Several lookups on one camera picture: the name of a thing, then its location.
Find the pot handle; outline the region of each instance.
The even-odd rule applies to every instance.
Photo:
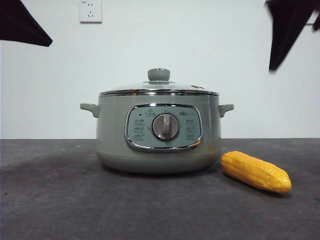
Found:
[[[87,110],[87,111],[92,112],[92,115],[93,115],[95,118],[98,118],[98,117],[99,117],[99,114],[100,114],[100,105],[98,105],[98,104],[81,103],[81,104],[80,104],[80,108],[83,109],[83,110]]]
[[[235,106],[233,104],[219,105],[218,110],[220,118],[223,118],[226,112],[231,111],[234,108]]]

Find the stainless steel rim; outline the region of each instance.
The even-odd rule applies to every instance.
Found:
[[[219,96],[219,93],[214,91],[201,91],[201,90],[179,90],[179,89],[127,89],[127,90],[115,90],[115,91],[104,91],[100,92],[99,97],[106,97],[108,95],[117,95],[117,96],[128,96],[128,95],[159,95],[159,94],[196,94],[196,95],[211,95]]]
[[[216,95],[207,95],[207,94],[194,94],[194,93],[168,93],[168,92],[141,92],[141,93],[118,93],[118,94],[108,94],[101,95],[99,99],[107,98],[107,97],[125,97],[125,96],[193,96],[193,97],[203,97],[203,98],[217,98]]]

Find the electric hot pot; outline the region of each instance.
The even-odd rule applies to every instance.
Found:
[[[96,123],[96,154],[108,167],[132,173],[173,174],[209,167],[221,154],[220,118],[233,104],[197,85],[169,81],[154,68],[148,81],[101,92],[82,103]]]

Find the yellow corn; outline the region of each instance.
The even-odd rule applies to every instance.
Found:
[[[227,175],[257,189],[277,193],[291,191],[291,181],[286,171],[270,162],[243,152],[231,151],[222,155],[221,165]]]

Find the control panel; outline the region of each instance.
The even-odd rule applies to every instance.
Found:
[[[202,138],[199,111],[183,104],[144,104],[127,114],[125,138],[144,152],[178,152],[196,147]]]

